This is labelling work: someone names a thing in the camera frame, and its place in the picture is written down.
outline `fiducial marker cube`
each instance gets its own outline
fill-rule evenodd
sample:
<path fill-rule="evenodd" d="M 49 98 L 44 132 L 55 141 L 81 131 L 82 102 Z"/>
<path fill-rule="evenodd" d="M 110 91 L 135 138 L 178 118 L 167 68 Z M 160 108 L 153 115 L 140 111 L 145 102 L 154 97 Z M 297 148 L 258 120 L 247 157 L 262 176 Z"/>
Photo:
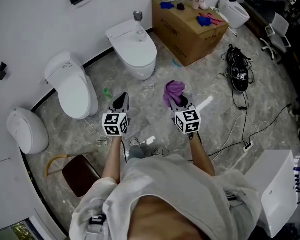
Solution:
<path fill-rule="evenodd" d="M 198 132 L 201 126 L 201 116 L 196 109 L 175 113 L 175 125 L 183 134 Z"/>
<path fill-rule="evenodd" d="M 103 114 L 102 127 L 107 136 L 122 136 L 128 127 L 127 114 Z"/>

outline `purple cloth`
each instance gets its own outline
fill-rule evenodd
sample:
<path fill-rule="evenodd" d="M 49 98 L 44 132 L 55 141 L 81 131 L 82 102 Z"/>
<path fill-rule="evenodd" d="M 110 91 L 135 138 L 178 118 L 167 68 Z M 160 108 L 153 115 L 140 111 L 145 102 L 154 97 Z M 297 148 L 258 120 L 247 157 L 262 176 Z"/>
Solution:
<path fill-rule="evenodd" d="M 171 107 L 169 97 L 173 98 L 177 105 L 181 104 L 181 99 L 179 98 L 186 86 L 184 82 L 181 81 L 170 81 L 164 87 L 163 101 L 167 107 Z"/>

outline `gray tile floor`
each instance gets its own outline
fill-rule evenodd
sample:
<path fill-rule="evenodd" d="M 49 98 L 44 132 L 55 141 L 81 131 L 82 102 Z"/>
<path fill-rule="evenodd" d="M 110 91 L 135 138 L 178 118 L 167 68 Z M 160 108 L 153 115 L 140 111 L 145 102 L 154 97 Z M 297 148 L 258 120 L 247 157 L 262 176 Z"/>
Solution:
<path fill-rule="evenodd" d="M 253 60 L 252 69 L 256 82 L 247 90 L 250 104 L 248 115 L 256 127 L 264 121 L 272 122 L 285 105 L 295 100 L 294 87 L 285 68 L 272 61 L 267 52 L 261 51 L 262 44 L 245 26 L 238 32 L 239 36 L 235 37 L 228 31 L 212 54 L 187 67 L 176 66 L 172 61 L 175 59 L 173 54 L 152 33 L 150 36 L 157 47 L 157 63 L 154 75 L 146 81 L 130 77 L 114 52 L 105 56 L 86 70 L 99 100 L 98 113 L 88 117 L 87 121 L 103 134 L 102 114 L 107 111 L 110 102 L 103 93 L 104 88 L 110 89 L 114 96 L 128 92 L 128 116 L 132 121 L 124 136 L 126 148 L 129 148 L 131 137 L 138 137 L 143 142 L 155 136 L 155 145 L 162 145 L 171 154 L 177 153 L 190 159 L 188 138 L 178 132 L 171 120 L 172 112 L 163 103 L 165 84 L 171 80 L 183 81 L 186 85 L 185 92 L 193 96 L 196 106 L 208 97 L 213 97 L 213 101 L 201 111 L 200 135 L 207 153 L 218 151 L 227 140 L 236 119 L 245 113 L 234 106 L 228 80 L 218 75 L 227 67 L 221 55 L 228 50 L 229 44 L 233 44 Z M 244 105 L 242 95 L 235 94 L 234 98 L 238 104 Z M 45 200 L 62 225 L 69 230 L 72 212 L 80 199 L 70 190 L 62 173 L 45 178 L 45 166 L 55 155 L 92 152 L 87 158 L 101 174 L 109 146 L 97 147 L 97 141 L 104 138 L 96 134 L 84 120 L 68 117 L 59 104 L 57 93 L 36 113 L 46 125 L 50 144 L 41 154 L 27 155 L 27 160 Z M 228 144 L 242 141 L 244 120 L 244 116 L 238 120 Z M 247 119 L 245 140 L 255 131 L 251 120 Z M 223 151 L 213 164 L 218 174 L 229 169 L 245 173 L 266 149 L 292 150 L 295 156 L 300 155 L 298 127 L 287 109 L 267 133 L 256 136 L 254 147 L 249 152 L 244 154 L 243 145 L 236 145 Z M 62 169 L 67 162 L 65 159 L 55 161 L 50 171 Z"/>

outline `white wall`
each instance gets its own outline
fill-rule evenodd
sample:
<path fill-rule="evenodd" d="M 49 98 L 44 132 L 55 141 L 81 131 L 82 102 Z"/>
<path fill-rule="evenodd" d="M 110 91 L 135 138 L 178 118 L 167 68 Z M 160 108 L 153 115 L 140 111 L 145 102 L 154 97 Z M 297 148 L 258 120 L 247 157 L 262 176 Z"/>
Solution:
<path fill-rule="evenodd" d="M 8 65 L 8 77 L 0 81 L 0 160 L 12 158 L 0 163 L 0 173 L 9 171 L 0 177 L 0 228 L 33 216 L 34 209 L 46 216 L 6 129 L 10 110 L 31 109 L 52 89 L 42 80 L 54 54 L 68 50 L 88 62 L 111 47 L 105 31 L 135 10 L 143 11 L 142 25 L 151 28 L 151 0 L 90 0 L 80 8 L 69 0 L 0 0 L 0 64 Z M 14 191 L 5 194 L 7 189 Z"/>

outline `toilet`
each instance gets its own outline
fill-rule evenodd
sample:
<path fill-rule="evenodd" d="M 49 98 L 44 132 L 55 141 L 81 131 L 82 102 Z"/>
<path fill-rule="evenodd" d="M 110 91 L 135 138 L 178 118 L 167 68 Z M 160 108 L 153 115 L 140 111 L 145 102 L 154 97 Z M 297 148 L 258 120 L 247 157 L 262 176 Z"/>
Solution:
<path fill-rule="evenodd" d="M 157 48 L 148 33 L 145 33 L 145 41 L 137 40 L 138 28 L 139 23 L 131 19 L 110 28 L 105 34 L 130 75 L 146 80 L 155 71 Z"/>
<path fill-rule="evenodd" d="M 6 127 L 24 154 L 38 154 L 48 147 L 49 136 L 44 123 L 29 110 L 13 109 Z"/>
<path fill-rule="evenodd" d="M 244 175 L 260 194 L 262 211 L 257 225 L 274 238 L 297 209 L 298 194 L 291 150 L 265 150 Z"/>
<path fill-rule="evenodd" d="M 219 11 L 228 19 L 233 29 L 240 28 L 250 16 L 237 0 L 220 0 Z"/>
<path fill-rule="evenodd" d="M 69 117 L 81 120 L 97 113 L 99 103 L 95 88 L 70 52 L 56 55 L 46 66 L 44 77 L 57 91 L 60 105 Z"/>

